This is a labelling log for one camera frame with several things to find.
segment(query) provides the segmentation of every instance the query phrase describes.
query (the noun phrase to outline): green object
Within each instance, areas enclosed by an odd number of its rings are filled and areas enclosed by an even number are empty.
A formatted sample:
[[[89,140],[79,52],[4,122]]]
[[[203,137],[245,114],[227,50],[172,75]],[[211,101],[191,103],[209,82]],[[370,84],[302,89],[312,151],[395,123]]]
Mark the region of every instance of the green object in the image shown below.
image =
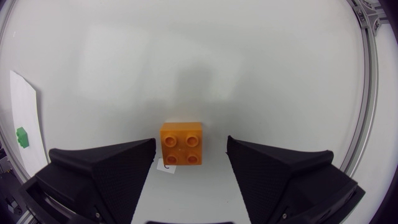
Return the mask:
[[[24,149],[29,146],[29,141],[27,140],[27,133],[23,127],[17,129],[17,141]]]

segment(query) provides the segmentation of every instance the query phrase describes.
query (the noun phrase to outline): white paper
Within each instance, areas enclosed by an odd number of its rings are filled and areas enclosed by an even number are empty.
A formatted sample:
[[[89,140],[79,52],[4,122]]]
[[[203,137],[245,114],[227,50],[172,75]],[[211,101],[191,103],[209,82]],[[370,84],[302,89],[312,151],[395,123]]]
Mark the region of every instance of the white paper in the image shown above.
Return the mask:
[[[159,161],[157,162],[156,169],[174,174],[176,167],[177,166],[173,166],[173,165],[164,165],[163,158],[160,158]]]
[[[32,177],[47,165],[37,117],[36,91],[13,71],[10,71],[10,85],[14,132],[23,127],[27,133],[29,146],[25,149],[19,144],[18,146],[25,170]]]

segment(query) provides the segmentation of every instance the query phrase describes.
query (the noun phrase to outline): orange duplo block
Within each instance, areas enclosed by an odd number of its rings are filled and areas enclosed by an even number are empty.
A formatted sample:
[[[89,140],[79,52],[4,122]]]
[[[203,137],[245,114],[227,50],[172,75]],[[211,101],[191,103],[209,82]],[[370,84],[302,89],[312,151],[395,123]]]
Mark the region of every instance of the orange duplo block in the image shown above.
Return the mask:
[[[201,165],[200,122],[164,123],[160,129],[165,165]]]

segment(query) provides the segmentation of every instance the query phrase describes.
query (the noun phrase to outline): small paper label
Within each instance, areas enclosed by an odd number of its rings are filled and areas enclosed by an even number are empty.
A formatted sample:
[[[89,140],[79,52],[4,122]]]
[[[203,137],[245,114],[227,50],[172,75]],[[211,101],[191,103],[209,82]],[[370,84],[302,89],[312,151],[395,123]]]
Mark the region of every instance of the small paper label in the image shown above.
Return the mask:
[[[163,158],[160,158],[159,161],[157,162],[157,168],[158,170],[168,172],[171,174],[174,174],[176,166],[173,165],[165,165],[163,163]]]

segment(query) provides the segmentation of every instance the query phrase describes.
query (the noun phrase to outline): white table surface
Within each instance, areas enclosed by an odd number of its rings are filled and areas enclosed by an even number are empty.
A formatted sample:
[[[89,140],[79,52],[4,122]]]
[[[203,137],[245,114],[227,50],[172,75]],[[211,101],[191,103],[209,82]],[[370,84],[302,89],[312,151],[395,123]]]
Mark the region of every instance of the white table surface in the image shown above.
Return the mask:
[[[347,223],[371,219],[398,161],[397,46],[381,28],[374,131],[354,177],[367,194]],[[227,135],[329,149],[339,167],[358,119],[364,59],[345,0],[20,0],[0,49],[0,122],[17,149],[10,70],[37,90],[47,150],[155,137],[159,158],[163,122],[202,122],[203,165],[168,174],[153,163],[133,223],[249,223]]]

